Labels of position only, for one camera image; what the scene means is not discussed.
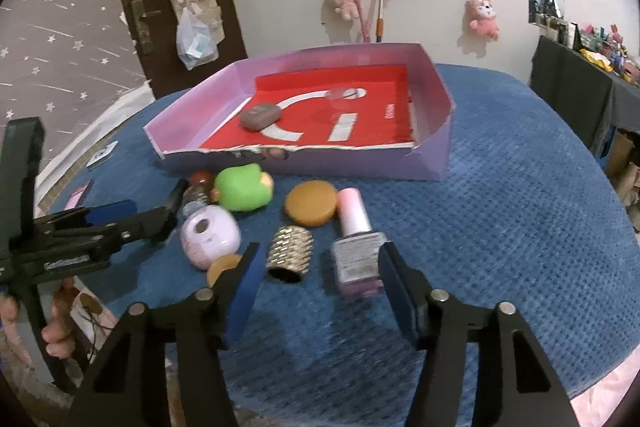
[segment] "round wooden coaster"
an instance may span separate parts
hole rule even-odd
[[[207,285],[209,288],[213,288],[213,285],[224,270],[235,268],[238,263],[240,263],[240,256],[237,253],[228,253],[214,259],[207,270]]]
[[[287,215],[303,227],[319,227],[334,217],[338,193],[331,183],[313,180],[293,188],[284,202]]]

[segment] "metal screw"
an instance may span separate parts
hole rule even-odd
[[[129,315],[142,315],[145,312],[145,305],[142,302],[136,302],[129,306]]]
[[[444,302],[449,299],[449,292],[440,288],[436,288],[434,290],[431,290],[431,298],[434,301]]]
[[[196,299],[198,301],[209,301],[213,297],[213,292],[210,288],[201,288],[196,291]]]
[[[509,301],[503,301],[498,304],[498,309],[505,315],[513,315],[516,312],[516,306]]]

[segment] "green plush toy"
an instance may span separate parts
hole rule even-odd
[[[229,167],[216,176],[211,198],[232,212],[255,210],[273,198],[273,178],[257,163]]]

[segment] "red paper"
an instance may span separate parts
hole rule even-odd
[[[278,139],[265,136],[264,133],[270,133],[268,130],[247,131],[240,127],[239,117],[235,115],[210,136],[202,148],[219,150],[263,145],[367,147],[413,142],[404,66],[358,66],[277,73],[260,76],[255,79],[255,84],[256,93],[243,110],[259,103],[277,104],[293,96],[304,98],[306,94],[316,93],[318,98],[300,100],[283,108],[282,118],[276,123],[279,129],[302,135],[297,139],[292,139],[294,136]],[[332,104],[322,93],[340,87],[364,89],[366,94]],[[338,131],[346,132],[348,139],[336,140],[340,135]]]

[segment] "plastic bag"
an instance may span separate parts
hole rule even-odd
[[[189,71],[220,56],[216,43],[211,39],[209,27],[187,8],[182,10],[175,45],[178,57]]]

